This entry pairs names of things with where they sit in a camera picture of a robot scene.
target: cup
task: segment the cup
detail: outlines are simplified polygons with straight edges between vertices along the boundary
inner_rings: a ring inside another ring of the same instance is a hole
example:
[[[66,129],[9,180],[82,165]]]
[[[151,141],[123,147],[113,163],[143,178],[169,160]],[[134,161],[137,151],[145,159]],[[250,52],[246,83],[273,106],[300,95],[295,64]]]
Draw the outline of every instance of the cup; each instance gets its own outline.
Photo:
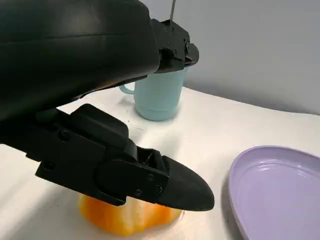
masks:
[[[134,90],[120,86],[122,92],[134,95],[135,109],[145,119],[164,121],[172,118],[178,108],[187,68],[167,73],[150,74],[135,82]]]

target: lavender plate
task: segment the lavender plate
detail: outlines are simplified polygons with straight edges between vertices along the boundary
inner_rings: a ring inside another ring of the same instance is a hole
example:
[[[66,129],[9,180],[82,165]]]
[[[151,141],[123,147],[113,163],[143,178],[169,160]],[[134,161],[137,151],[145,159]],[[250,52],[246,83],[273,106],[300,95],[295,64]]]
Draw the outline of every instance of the lavender plate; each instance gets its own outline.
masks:
[[[229,173],[233,213],[247,240],[320,240],[320,158],[285,147],[241,153]]]

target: gray wall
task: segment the gray wall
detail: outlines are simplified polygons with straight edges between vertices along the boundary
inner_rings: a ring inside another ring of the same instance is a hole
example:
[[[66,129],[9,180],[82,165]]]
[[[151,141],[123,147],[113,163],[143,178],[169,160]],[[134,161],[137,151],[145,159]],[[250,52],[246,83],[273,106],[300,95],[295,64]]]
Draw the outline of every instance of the gray wall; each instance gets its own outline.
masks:
[[[320,114],[320,0],[176,0],[200,51],[186,86],[262,107]],[[169,18],[171,0],[143,0]]]

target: metal rod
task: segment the metal rod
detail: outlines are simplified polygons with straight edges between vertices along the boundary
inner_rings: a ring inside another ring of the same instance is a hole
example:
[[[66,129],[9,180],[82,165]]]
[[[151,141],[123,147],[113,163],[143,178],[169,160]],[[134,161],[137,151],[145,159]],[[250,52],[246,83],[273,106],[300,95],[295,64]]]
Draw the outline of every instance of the metal rod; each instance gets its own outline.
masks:
[[[171,14],[170,14],[171,21],[174,19],[175,6],[176,6],[176,0],[172,0],[172,7],[171,7]]]

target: white table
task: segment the white table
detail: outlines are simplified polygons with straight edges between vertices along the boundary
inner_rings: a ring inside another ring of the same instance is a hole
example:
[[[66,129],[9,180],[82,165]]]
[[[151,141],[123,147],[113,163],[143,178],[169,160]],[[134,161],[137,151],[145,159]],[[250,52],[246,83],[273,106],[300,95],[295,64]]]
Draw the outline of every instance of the white table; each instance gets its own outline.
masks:
[[[169,227],[135,240],[241,239],[228,204],[226,179],[235,157],[258,145],[279,145],[320,156],[320,116],[264,109],[183,89],[176,118],[152,122],[138,116],[133,97],[119,89],[93,93],[84,103],[125,122],[139,146],[154,148],[196,171],[212,188],[212,211],[186,212]],[[34,176],[39,163],[0,145],[0,240],[119,240],[91,226],[77,210],[77,193]]]

